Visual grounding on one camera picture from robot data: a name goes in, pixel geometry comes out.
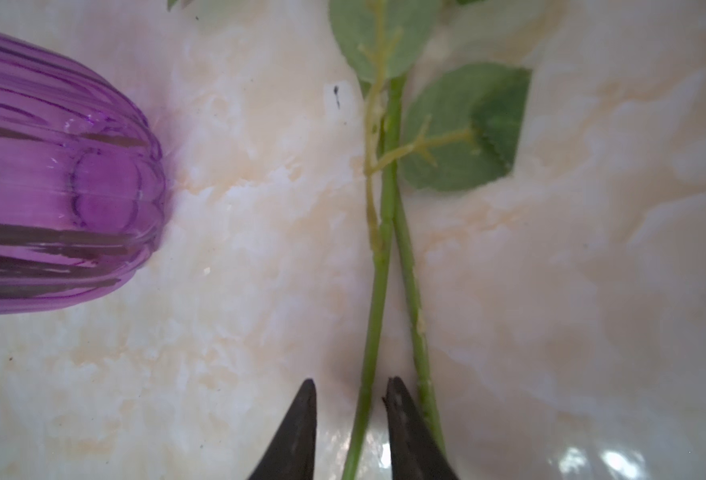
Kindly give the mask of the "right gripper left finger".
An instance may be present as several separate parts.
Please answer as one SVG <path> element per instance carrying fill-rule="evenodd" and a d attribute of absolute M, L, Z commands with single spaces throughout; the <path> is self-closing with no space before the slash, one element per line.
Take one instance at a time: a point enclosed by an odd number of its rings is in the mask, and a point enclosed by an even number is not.
<path fill-rule="evenodd" d="M 312 480 L 317 439 L 317 390 L 303 381 L 249 480 Z"/>

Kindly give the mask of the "cream rose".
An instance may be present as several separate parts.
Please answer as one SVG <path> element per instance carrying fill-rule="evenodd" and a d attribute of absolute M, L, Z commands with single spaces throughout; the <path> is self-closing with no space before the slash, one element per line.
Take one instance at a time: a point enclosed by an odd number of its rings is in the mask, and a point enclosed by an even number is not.
<path fill-rule="evenodd" d="M 407 107 L 403 144 L 382 165 L 398 167 L 420 200 L 460 196 L 512 174 L 533 71 L 495 62 L 473 63 L 427 84 Z M 397 200 L 396 239 L 412 323 L 418 398 L 438 445 L 445 444 L 428 344 L 420 274 L 435 239 L 415 241 L 403 200 Z"/>

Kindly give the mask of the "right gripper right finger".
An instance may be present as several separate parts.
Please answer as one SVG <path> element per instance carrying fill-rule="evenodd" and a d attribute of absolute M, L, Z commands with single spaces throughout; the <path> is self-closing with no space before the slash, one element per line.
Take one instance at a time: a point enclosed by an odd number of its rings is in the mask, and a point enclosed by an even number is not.
<path fill-rule="evenodd" d="M 383 398 L 388 421 L 393 480 L 458 480 L 404 381 L 388 379 Z"/>

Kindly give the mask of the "purple blue glass vase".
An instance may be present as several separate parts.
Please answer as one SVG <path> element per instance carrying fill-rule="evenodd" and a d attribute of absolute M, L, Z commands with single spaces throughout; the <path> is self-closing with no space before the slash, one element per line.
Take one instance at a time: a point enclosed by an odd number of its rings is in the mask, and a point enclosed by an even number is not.
<path fill-rule="evenodd" d="M 0 33 L 0 315 L 121 288 L 158 249 L 168 197 L 161 145 L 129 98 Z"/>

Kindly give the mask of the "coral pink rose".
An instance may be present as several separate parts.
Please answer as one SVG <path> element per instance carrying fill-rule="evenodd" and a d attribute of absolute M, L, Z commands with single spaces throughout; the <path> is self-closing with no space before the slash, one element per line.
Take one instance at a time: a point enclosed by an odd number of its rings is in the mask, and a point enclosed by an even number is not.
<path fill-rule="evenodd" d="M 411 320 L 419 405 L 439 446 L 444 436 L 432 380 L 426 322 L 415 255 L 397 180 L 403 93 L 408 71 L 424 50 L 440 4 L 437 1 L 332 1 L 329 19 L 335 40 L 355 71 L 364 99 L 366 219 L 374 265 L 356 413 L 342 476 L 357 476 L 370 420 L 391 249 L 398 249 Z"/>

